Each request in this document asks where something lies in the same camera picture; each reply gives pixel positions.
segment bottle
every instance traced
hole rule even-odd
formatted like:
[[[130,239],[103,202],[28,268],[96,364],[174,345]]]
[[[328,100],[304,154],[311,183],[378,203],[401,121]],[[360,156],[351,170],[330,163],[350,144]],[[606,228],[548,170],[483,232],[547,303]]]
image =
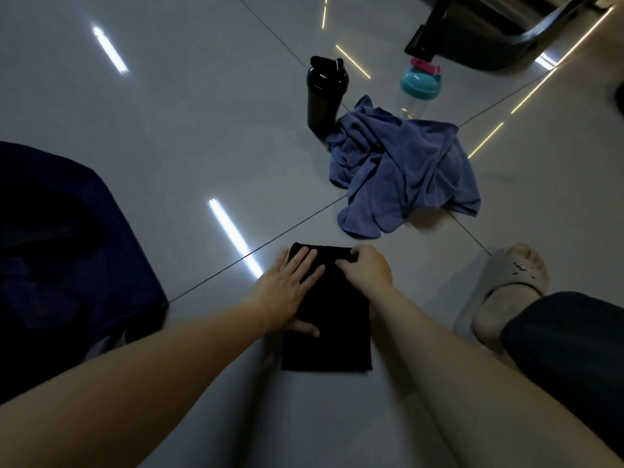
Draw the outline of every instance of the bottle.
[[[442,89],[442,68],[412,57],[411,67],[400,81],[397,116],[407,120],[422,118],[429,103]]]
[[[336,123],[336,115],[349,86],[345,62],[315,55],[308,70],[308,128],[324,140]]]

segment cloth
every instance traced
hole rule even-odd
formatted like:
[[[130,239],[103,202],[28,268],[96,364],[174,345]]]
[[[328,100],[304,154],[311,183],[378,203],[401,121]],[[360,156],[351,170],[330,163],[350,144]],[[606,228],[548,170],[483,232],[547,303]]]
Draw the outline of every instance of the cloth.
[[[624,459],[624,309],[559,292],[508,322],[501,339],[526,377]]]
[[[167,299],[95,172],[0,141],[0,404],[99,341],[162,325]]]
[[[418,207],[476,216],[479,189],[457,131],[449,123],[395,117],[364,95],[326,140],[330,181],[347,189],[340,228],[378,238]]]
[[[371,328],[368,300],[334,264],[337,259],[355,262],[350,248],[295,243],[288,259],[303,247],[318,251],[307,279],[325,265],[325,272],[303,298],[297,318],[312,323],[318,338],[297,332],[284,335],[281,368],[291,371],[368,371],[371,363]]]

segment forearm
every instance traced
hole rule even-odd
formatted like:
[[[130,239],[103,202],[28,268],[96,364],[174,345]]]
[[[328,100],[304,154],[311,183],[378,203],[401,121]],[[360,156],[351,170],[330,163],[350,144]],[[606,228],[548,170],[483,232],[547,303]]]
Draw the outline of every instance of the forearm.
[[[136,466],[265,331],[239,306],[81,364],[0,408],[0,464]]]
[[[380,288],[368,297],[461,466],[622,466],[561,404],[399,291]]]

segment pant leg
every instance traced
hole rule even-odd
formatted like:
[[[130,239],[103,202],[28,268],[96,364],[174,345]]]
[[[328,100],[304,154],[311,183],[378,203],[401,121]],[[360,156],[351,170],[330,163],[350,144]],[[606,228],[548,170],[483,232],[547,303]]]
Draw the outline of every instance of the pant leg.
[[[501,339],[526,377],[624,459],[624,309],[560,292],[527,307]]]

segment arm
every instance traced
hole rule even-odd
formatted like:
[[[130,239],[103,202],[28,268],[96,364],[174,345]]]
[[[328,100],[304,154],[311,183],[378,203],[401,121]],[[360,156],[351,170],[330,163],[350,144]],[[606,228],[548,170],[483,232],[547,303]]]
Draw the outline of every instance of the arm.
[[[384,319],[425,405],[461,467],[623,467],[559,402],[465,343],[392,285],[383,255],[356,246],[337,261]]]
[[[318,335],[294,314],[324,269],[300,283],[316,250],[303,248],[288,264],[286,256],[240,305],[111,351],[1,406],[0,465],[136,466],[266,331]]]

